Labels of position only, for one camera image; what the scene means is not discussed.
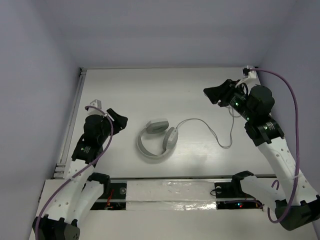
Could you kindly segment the white over-ear headphones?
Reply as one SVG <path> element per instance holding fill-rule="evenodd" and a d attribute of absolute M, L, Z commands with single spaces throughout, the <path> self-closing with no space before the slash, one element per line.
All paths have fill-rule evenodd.
<path fill-rule="evenodd" d="M 161 143 L 161 153 L 154 154 L 145 146 L 143 140 L 155 140 L 163 137 Z M 166 118 L 152 119 L 139 131 L 136 138 L 137 149 L 142 155 L 150 159 L 162 159 L 169 155 L 176 147 L 179 137 L 177 127 L 170 127 Z"/>

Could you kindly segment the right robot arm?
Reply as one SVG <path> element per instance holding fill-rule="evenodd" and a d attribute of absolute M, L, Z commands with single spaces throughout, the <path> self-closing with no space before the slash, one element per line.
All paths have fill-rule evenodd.
<path fill-rule="evenodd" d="M 246 90 L 231 79 L 203 92 L 212 104 L 232 107 L 245 119 L 248 137 L 268 161 L 283 193 L 264 185 L 250 171 L 233 175 L 231 183 L 222 190 L 263 203 L 287 231 L 318 220 L 320 195 L 303 175 L 298 159 L 288 149 L 284 132 L 270 115 L 275 104 L 272 92 L 261 85 Z"/>

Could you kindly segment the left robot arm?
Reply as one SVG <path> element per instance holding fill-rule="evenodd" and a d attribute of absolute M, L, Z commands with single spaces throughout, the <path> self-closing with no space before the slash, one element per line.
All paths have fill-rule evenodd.
<path fill-rule="evenodd" d="M 99 159 L 114 135 L 124 130 L 128 118 L 109 108 L 95 108 L 85 118 L 80 136 L 66 170 L 64 183 L 49 197 L 32 229 L 37 240 L 77 240 L 80 223 L 96 200 L 111 193 L 110 176 L 95 171 Z"/>

